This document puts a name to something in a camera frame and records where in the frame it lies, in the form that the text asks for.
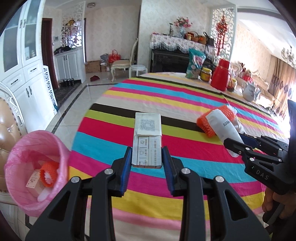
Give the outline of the person's right hand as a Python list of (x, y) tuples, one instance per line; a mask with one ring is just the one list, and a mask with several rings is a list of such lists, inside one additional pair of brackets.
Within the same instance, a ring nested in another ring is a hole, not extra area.
[(296, 193), (288, 192), (285, 195), (279, 195), (271, 189), (266, 188), (265, 196), (262, 204), (263, 212), (271, 211), (274, 202), (279, 202), (284, 205), (283, 211), (280, 213), (280, 218), (288, 218), (293, 215), (296, 208)]

